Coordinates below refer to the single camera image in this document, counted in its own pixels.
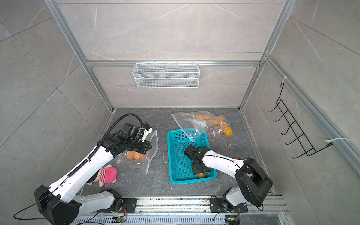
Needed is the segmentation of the clear plastic bag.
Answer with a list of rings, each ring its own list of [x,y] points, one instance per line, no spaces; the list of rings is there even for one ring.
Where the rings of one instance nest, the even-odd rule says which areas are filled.
[[[216,115],[208,111],[198,111],[198,112],[176,112],[172,114],[172,118],[175,120],[175,123],[183,131],[183,133],[189,138],[191,142],[194,142],[200,135],[206,133],[208,136],[212,136],[207,133],[208,125],[207,121],[198,121],[195,119],[197,114],[208,114],[211,118],[216,117]]]
[[[143,142],[146,147],[145,153],[136,151],[125,151],[115,158],[115,167],[118,171],[124,172],[125,169],[138,169],[144,174],[149,173],[151,161],[158,151],[158,130],[152,131]]]

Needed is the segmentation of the clear pink-dotted zipper bag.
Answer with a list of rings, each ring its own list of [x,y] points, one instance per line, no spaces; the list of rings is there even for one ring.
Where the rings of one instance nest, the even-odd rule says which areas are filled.
[[[230,123],[224,115],[219,115],[207,120],[207,133],[214,137],[231,137],[234,134]]]

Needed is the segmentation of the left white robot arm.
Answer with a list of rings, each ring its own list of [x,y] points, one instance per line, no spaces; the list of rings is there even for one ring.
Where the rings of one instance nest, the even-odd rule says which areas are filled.
[[[157,131],[148,124],[143,128],[126,123],[113,134],[105,135],[93,151],[70,172],[49,187],[40,186],[34,192],[39,213],[52,225],[69,225],[77,217],[90,212],[120,212],[125,210],[122,195],[114,189],[81,196],[85,185],[98,182],[115,183],[115,168],[109,164],[122,153],[148,156],[158,147]]]

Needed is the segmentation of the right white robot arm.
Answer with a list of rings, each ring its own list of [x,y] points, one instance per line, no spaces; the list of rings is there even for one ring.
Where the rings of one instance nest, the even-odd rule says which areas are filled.
[[[191,160],[193,174],[208,173],[215,169],[236,180],[238,186],[229,188],[221,197],[219,206],[223,211],[234,211],[247,202],[263,211],[263,202],[273,181],[254,159],[230,158],[209,148],[196,148],[189,143],[184,144],[184,154]]]

